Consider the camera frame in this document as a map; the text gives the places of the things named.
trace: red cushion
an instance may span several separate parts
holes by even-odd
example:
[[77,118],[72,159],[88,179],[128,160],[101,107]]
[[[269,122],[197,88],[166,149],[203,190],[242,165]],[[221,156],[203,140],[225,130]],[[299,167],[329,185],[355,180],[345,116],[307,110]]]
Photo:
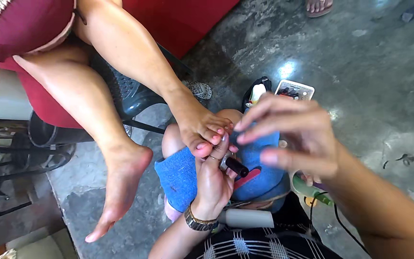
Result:
[[20,67],[12,57],[0,63],[0,68],[17,72],[18,79],[27,92],[28,100],[33,110],[43,121],[64,128],[82,127],[60,104],[47,92],[44,87],[28,72]]
[[0,14],[0,62],[49,43],[67,26],[74,0],[13,0]]

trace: ring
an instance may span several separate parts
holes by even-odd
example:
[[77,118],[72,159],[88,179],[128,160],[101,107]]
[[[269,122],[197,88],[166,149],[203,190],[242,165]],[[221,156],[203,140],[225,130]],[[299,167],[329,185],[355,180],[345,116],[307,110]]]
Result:
[[221,159],[215,158],[215,157],[213,157],[213,156],[208,156],[208,157],[213,158],[213,159],[215,159],[215,160],[217,160],[217,161],[220,161],[220,160],[221,160]]

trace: wristwatch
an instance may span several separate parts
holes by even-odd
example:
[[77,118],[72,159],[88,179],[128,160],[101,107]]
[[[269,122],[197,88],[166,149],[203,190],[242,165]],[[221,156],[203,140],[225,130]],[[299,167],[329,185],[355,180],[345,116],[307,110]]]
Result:
[[213,230],[214,228],[218,226],[218,219],[214,219],[214,220],[196,219],[193,216],[193,212],[191,211],[191,204],[188,207],[188,209],[185,211],[184,218],[186,220],[186,224],[188,225],[188,227],[196,231]]

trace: foot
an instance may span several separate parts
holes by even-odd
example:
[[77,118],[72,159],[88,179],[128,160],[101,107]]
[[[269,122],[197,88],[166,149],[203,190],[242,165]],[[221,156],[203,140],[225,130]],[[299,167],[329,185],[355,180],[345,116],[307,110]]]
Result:
[[183,143],[195,157],[205,157],[212,152],[212,145],[220,143],[225,132],[232,132],[233,123],[218,117],[199,103],[191,93],[185,94],[176,107],[170,107]]
[[102,148],[102,153],[108,167],[105,206],[86,242],[94,242],[104,236],[130,209],[138,182],[153,157],[151,149],[130,139],[123,140],[118,146]]
[[333,0],[306,0],[306,11],[310,13],[322,12],[332,4]]

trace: blue cloth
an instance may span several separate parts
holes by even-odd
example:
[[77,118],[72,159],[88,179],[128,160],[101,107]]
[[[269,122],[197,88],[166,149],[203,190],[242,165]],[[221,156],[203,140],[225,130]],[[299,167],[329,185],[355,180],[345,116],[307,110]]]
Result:
[[[235,190],[231,199],[251,200],[262,195],[268,199],[289,191],[290,184],[285,180],[288,179],[287,173],[261,164],[259,158],[264,148],[277,147],[279,133],[275,132],[244,146],[237,144],[237,136],[238,133],[233,133],[230,137],[230,141],[239,148],[237,157],[250,171],[261,168],[261,173]],[[197,194],[195,158],[190,150],[186,147],[167,159],[155,162],[155,170],[169,204],[179,212],[184,212]]]

